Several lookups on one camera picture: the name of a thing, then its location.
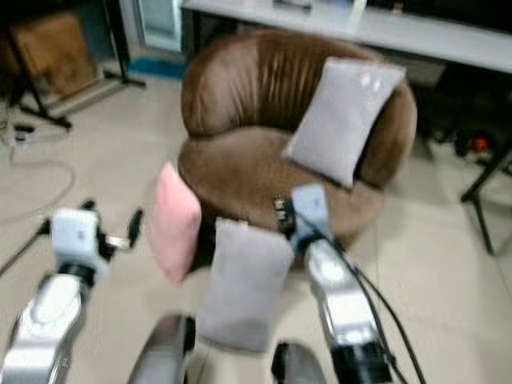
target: armchair backrest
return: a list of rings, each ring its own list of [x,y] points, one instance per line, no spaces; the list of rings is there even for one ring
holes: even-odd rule
[[[347,42],[280,30],[258,30],[218,42],[190,65],[182,115],[191,137],[244,126],[295,131],[329,56],[385,61]],[[416,106],[406,82],[383,108],[359,161],[358,176],[383,186],[410,152]]]

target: pillow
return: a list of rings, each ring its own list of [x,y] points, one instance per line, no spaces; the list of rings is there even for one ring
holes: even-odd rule
[[[194,260],[201,205],[170,163],[158,180],[148,226],[150,246],[158,264],[174,283],[185,278]]]
[[[294,259],[281,234],[218,219],[211,286],[197,330],[230,348],[264,352],[278,294]]]
[[[405,73],[401,67],[377,62],[328,58],[283,157],[352,188],[371,127]]]

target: armchair cushion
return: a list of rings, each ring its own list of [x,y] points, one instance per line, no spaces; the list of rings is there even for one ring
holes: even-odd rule
[[[191,139],[182,148],[179,171],[194,186],[204,219],[245,220],[278,230],[273,200],[303,183],[322,182],[329,199],[331,229],[344,246],[378,216],[384,197],[361,181],[352,190],[282,160],[291,133],[263,126],[242,127],[212,138]]]

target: gray pillow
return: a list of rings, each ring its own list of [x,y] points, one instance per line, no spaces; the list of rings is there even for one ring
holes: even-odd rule
[[[198,314],[198,333],[222,346],[264,352],[294,252],[284,236],[243,222],[217,219],[216,229],[211,286]]]
[[[282,156],[352,188],[372,125],[405,69],[328,58],[313,100]]]

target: pink pillow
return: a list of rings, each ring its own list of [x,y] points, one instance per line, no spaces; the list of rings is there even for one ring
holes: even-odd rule
[[[201,205],[170,163],[164,165],[148,226],[158,264],[174,283],[183,281],[196,251]]]

